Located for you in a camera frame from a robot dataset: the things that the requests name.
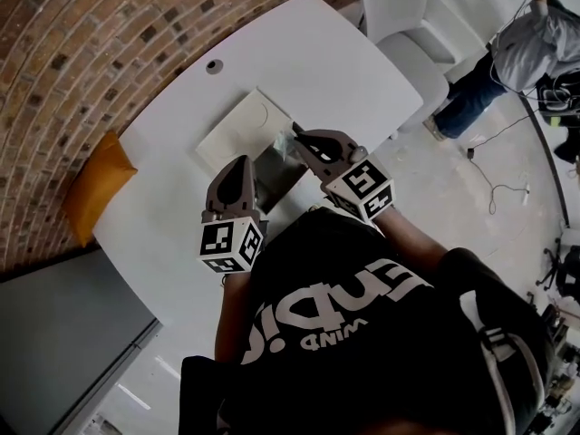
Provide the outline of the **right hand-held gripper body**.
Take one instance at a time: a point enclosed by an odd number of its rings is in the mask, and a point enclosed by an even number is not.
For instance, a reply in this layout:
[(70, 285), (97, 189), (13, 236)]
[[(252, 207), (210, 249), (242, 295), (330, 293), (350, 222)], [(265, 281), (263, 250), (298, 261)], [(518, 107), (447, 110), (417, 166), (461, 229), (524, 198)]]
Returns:
[(323, 185), (331, 201), (364, 223), (373, 222), (395, 200), (394, 181), (374, 153)]

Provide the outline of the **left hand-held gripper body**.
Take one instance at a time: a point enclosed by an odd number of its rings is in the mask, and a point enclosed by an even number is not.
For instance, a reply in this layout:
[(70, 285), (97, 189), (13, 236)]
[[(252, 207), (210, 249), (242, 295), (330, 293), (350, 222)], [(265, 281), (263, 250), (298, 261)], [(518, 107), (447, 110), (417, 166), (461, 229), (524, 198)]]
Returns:
[(249, 273), (263, 242), (251, 216), (202, 222), (198, 261), (220, 275)]

